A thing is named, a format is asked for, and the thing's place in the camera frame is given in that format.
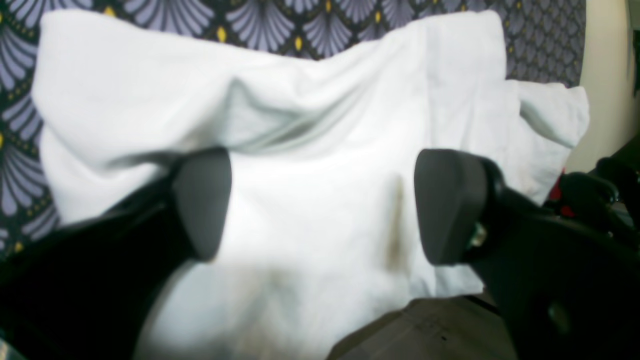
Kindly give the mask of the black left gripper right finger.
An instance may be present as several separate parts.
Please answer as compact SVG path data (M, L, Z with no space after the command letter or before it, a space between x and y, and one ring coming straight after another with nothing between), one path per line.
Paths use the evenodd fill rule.
M432 265L469 265L521 360L637 360L639 255L510 189L491 159L421 150L420 239Z

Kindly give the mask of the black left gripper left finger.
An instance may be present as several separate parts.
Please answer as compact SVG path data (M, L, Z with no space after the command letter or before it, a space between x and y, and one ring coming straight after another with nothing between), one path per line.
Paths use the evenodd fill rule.
M104 214L1 264L1 340L28 360L129 360L185 262L212 260L233 184L228 151L180 158Z

